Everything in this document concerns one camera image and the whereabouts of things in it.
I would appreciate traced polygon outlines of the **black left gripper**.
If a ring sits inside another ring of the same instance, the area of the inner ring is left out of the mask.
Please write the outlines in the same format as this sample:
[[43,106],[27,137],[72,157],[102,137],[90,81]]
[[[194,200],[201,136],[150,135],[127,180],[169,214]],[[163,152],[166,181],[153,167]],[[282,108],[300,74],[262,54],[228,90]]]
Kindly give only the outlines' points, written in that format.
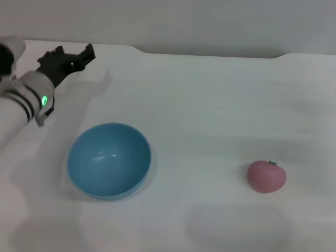
[[47,51],[37,62],[37,71],[44,74],[57,87],[68,75],[83,71],[96,58],[92,44],[88,44],[79,55],[65,54],[63,46]]

